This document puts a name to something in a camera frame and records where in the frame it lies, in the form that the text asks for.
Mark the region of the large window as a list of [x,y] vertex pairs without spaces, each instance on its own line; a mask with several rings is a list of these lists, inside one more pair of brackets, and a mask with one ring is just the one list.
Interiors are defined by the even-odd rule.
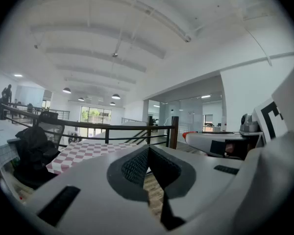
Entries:
[[110,124],[111,115],[112,110],[82,106],[80,121],[95,124]]

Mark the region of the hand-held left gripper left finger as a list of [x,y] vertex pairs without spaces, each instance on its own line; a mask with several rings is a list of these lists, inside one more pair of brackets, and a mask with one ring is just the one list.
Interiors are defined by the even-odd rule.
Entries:
[[144,190],[148,146],[87,159],[39,187],[26,210],[59,235],[163,235]]

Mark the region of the red white checkered tablecloth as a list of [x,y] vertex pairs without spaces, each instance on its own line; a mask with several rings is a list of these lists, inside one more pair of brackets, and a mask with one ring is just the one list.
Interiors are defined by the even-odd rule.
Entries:
[[135,147],[136,145],[135,143],[100,144],[90,143],[90,141],[72,142],[63,148],[46,168],[48,172],[59,175],[84,160]]

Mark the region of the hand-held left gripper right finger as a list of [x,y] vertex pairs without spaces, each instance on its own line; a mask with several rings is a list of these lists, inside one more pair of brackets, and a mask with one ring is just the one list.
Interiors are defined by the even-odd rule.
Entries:
[[164,152],[189,163],[196,180],[187,194],[169,200],[183,223],[149,235],[249,235],[257,232],[288,201],[294,190],[294,132],[251,150],[243,160]]

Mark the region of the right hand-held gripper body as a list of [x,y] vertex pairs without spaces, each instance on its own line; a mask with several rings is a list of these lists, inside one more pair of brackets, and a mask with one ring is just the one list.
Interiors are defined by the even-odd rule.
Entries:
[[269,99],[254,108],[251,115],[252,120],[259,124],[258,131],[240,131],[240,134],[246,137],[257,136],[256,147],[260,146],[260,141],[266,145],[294,132],[294,68]]

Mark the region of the black mesh office chair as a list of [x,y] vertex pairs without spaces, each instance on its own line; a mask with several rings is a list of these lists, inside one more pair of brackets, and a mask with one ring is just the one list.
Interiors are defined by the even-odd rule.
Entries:
[[43,111],[39,115],[37,125],[41,127],[47,139],[59,147],[65,126],[59,122],[58,113]]

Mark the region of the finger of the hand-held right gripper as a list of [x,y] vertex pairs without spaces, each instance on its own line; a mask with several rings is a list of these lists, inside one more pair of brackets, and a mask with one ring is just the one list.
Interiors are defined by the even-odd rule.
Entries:
[[238,159],[233,156],[235,143],[243,141],[243,137],[235,132],[186,132],[185,142],[189,146],[216,158]]

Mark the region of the black metal railing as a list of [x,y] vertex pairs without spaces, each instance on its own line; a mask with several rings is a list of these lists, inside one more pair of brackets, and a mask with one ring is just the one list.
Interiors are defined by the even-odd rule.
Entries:
[[[86,136],[78,136],[78,139],[88,139],[88,140],[103,140],[106,144],[110,141],[121,141],[121,140],[139,140],[143,139],[147,141],[147,144],[150,144],[150,140],[152,138],[157,137],[165,137],[166,141],[164,144],[166,147],[176,149],[177,147],[177,136],[178,136],[178,117],[172,117],[172,126],[129,126],[129,125],[105,125],[105,124],[92,124],[92,123],[85,123],[85,122],[74,122],[68,120],[61,120],[61,119],[50,119],[51,124],[61,125],[61,126],[70,126],[70,127],[77,127],[77,128],[93,128],[93,129],[104,129],[104,137],[86,137]],[[120,137],[120,138],[111,138],[110,131],[138,131],[134,137]],[[167,134],[165,135],[151,135],[151,130],[167,130]]]

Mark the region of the black jacket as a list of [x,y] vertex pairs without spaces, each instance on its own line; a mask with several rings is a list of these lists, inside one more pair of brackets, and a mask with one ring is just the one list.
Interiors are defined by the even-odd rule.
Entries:
[[14,177],[22,184],[37,189],[56,177],[47,169],[60,151],[48,140],[44,130],[39,126],[26,128],[16,134],[19,139],[16,148],[19,163],[14,169]]

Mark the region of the white grid pattern cloth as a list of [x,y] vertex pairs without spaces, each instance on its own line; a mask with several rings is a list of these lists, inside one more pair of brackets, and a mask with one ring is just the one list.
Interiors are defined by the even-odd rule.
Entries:
[[23,129],[23,127],[11,124],[6,120],[0,120],[0,169],[18,157],[15,144],[8,143],[8,140],[15,139],[15,135]]

